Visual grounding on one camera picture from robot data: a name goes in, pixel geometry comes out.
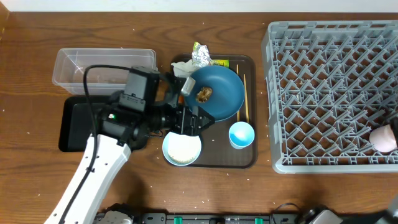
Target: dish rack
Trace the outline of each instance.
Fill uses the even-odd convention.
[[[398,116],[398,21],[273,22],[262,40],[272,166],[397,172],[369,133]]]

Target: brown tray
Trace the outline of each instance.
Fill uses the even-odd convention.
[[[228,59],[229,69],[235,73],[236,65],[239,64],[239,77],[242,79],[242,82],[243,74],[246,74],[249,124],[256,130],[256,68],[253,60],[244,55],[210,55],[210,57],[212,59]],[[187,62],[191,58],[191,54],[180,54],[172,62]],[[239,113],[239,120],[246,121],[245,103],[243,103]],[[234,149],[229,143],[228,130],[235,122],[237,122],[237,114],[230,119],[215,123],[202,132],[201,154],[189,166],[245,169],[254,165],[257,160],[257,133],[250,146],[240,150]]]

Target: clear plastic container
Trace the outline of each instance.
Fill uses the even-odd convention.
[[[90,65],[140,65],[156,69],[156,53],[149,49],[61,49],[55,61],[52,82],[74,95],[84,95],[83,73]],[[87,76],[90,95],[110,95],[123,90],[128,71],[94,68]]]

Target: small blue cup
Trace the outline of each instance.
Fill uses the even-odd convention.
[[[235,149],[243,149],[253,143],[254,129],[246,122],[234,123],[229,128],[229,142]]]

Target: wooden table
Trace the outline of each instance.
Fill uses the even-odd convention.
[[[260,46],[268,23],[355,19],[398,19],[398,14],[12,12],[0,42],[0,223],[44,222],[80,162],[82,153],[58,150],[63,103],[70,96],[52,83],[61,48],[154,49],[164,72],[194,41],[214,54],[243,54],[255,61],[256,165],[173,167],[163,160],[162,140],[153,139],[132,154],[101,208],[116,202],[170,213],[269,213],[285,202],[307,208],[323,203],[341,213],[386,208],[397,194],[398,174],[281,175],[269,162]]]

